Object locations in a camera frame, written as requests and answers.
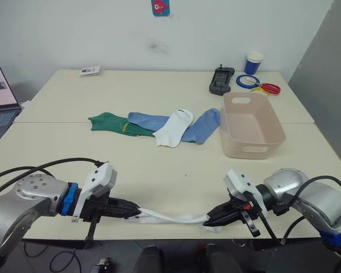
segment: table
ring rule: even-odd
[[[282,124],[286,141],[265,160],[233,159],[224,155],[219,129],[203,144],[181,143],[177,148],[156,147],[148,136],[125,136],[90,131],[89,123],[15,123],[0,140],[0,172],[18,165],[38,165],[68,157],[109,160],[118,171],[111,195],[176,216],[204,214],[228,200],[223,182],[230,168],[244,172],[255,184],[279,168],[297,168],[309,177],[328,174],[341,179],[341,161],[314,124]],[[83,185],[93,171],[90,163],[66,163],[49,168],[63,181]],[[293,209],[280,217],[269,214],[278,237],[300,215]],[[258,238],[269,238],[261,221]],[[70,217],[41,217],[26,238],[84,239],[89,223],[70,222]],[[291,237],[318,237],[307,221],[296,226]],[[219,234],[195,225],[141,225],[103,217],[95,239],[252,238],[241,222]]]
[[[236,85],[233,92],[249,92]],[[188,109],[195,118],[204,111],[220,108],[222,97],[211,94],[213,72],[103,71],[98,76],[80,77],[77,70],[60,70],[47,82],[16,122],[89,122],[88,117],[111,112],[127,117],[131,111],[170,115]],[[269,100],[281,123],[314,123],[279,72],[258,72],[262,82],[281,87]]]

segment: sticker on wall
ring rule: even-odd
[[[168,16],[171,10],[169,9],[169,0],[152,0],[153,15]]]

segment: laptop keyboard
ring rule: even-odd
[[[16,111],[10,111],[10,112],[3,112],[0,113],[0,127],[1,126],[7,126],[14,117]]]

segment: blue sock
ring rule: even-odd
[[[127,118],[131,123],[142,128],[157,131],[165,125],[169,117],[131,112]],[[182,136],[182,141],[203,144],[219,126],[219,121],[220,113],[217,109],[212,108],[204,112],[194,124],[187,128]]]

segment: black remote control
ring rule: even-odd
[[[231,88],[229,87],[228,83],[230,82],[230,78],[234,73],[234,68],[222,67],[221,64],[220,67],[215,70],[214,77],[212,78],[212,82],[210,84],[210,92],[219,96],[230,92]]]

